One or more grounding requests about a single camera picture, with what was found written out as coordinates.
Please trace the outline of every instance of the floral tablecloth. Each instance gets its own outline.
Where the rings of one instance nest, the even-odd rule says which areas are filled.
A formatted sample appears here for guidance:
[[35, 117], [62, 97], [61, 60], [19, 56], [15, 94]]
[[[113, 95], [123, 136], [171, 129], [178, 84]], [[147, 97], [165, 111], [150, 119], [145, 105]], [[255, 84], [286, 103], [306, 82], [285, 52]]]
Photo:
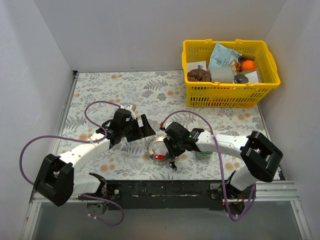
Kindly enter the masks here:
[[[136, 105], [136, 115], [146, 114], [151, 127], [160, 134], [160, 123], [178, 110], [191, 110], [206, 118], [215, 134], [249, 135], [251, 131], [265, 133], [258, 107], [253, 108], [209, 108], [187, 107], [184, 72], [99, 72], [80, 73], [70, 109], [65, 122], [63, 136], [86, 140], [97, 127], [84, 116], [85, 107], [91, 102], [104, 100], [123, 106]], [[88, 110], [89, 117], [97, 123], [112, 119], [116, 108], [108, 104], [96, 104]], [[178, 113], [172, 119], [186, 128], [207, 128], [206, 124], [189, 113]], [[175, 160], [177, 171], [168, 165], [156, 165], [146, 156], [146, 138], [127, 143], [125, 139], [109, 151], [87, 163], [76, 174], [94, 172], [107, 180], [220, 180], [218, 155], [211, 159], [198, 159], [194, 152], [187, 152]], [[79, 143], [60, 142], [58, 153], [68, 151]], [[223, 155], [224, 177], [244, 166], [244, 162], [233, 156]]]

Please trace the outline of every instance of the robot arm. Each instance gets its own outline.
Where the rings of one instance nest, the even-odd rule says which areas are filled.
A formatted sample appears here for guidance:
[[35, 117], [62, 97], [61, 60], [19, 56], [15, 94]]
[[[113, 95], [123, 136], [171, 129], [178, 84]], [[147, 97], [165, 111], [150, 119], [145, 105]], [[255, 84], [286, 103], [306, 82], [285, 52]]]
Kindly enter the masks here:
[[[167, 138], [163, 140], [172, 159], [186, 150], [217, 152], [213, 136], [209, 131], [194, 128], [188, 131], [177, 122], [167, 123]], [[279, 167], [283, 153], [262, 133], [253, 131], [249, 136], [216, 136], [222, 154], [243, 159], [246, 166], [234, 171], [226, 182], [228, 198], [234, 198], [257, 181], [270, 183]]]
[[[146, 115], [141, 115], [143, 126], [139, 126], [134, 112], [135, 107], [119, 108], [112, 120], [102, 124], [107, 136], [99, 142], [80, 144], [59, 156], [47, 155], [34, 182], [34, 189], [57, 206], [63, 205], [72, 195], [86, 193], [104, 197], [107, 182], [102, 176], [95, 173], [75, 176], [75, 173], [93, 158], [120, 143], [122, 138], [132, 142], [156, 134]], [[105, 132], [99, 128], [88, 140], [98, 140], [104, 135]]]

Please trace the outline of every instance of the yellow basket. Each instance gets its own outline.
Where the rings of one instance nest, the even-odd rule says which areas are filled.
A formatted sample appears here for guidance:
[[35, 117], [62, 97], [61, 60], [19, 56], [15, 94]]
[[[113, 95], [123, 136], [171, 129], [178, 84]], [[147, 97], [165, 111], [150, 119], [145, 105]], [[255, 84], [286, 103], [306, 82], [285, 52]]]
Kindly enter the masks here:
[[185, 40], [183, 42], [182, 67], [188, 107], [252, 108], [271, 89], [280, 85], [274, 57], [264, 41], [236, 39], [235, 41], [219, 41], [219, 43], [240, 54], [254, 56], [254, 63], [261, 83], [232, 84], [188, 81], [187, 63], [205, 60], [208, 67], [216, 41], [212, 39]]

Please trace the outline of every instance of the orange ball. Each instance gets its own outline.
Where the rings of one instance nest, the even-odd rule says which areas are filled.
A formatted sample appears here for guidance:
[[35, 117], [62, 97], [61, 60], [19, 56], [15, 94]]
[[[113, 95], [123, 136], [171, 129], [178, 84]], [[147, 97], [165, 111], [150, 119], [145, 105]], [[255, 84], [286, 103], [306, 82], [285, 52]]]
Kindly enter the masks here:
[[254, 71], [256, 69], [256, 64], [252, 60], [245, 60], [241, 64], [241, 71]]

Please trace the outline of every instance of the black metal bar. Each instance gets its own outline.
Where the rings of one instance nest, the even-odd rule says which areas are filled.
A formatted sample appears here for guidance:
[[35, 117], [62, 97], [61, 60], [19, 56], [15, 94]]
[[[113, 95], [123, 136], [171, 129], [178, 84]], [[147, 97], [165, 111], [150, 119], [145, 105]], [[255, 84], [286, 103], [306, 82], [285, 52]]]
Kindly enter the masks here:
[[212, 199], [210, 184], [219, 180], [108, 180], [107, 198], [124, 209], [210, 209], [223, 211]]

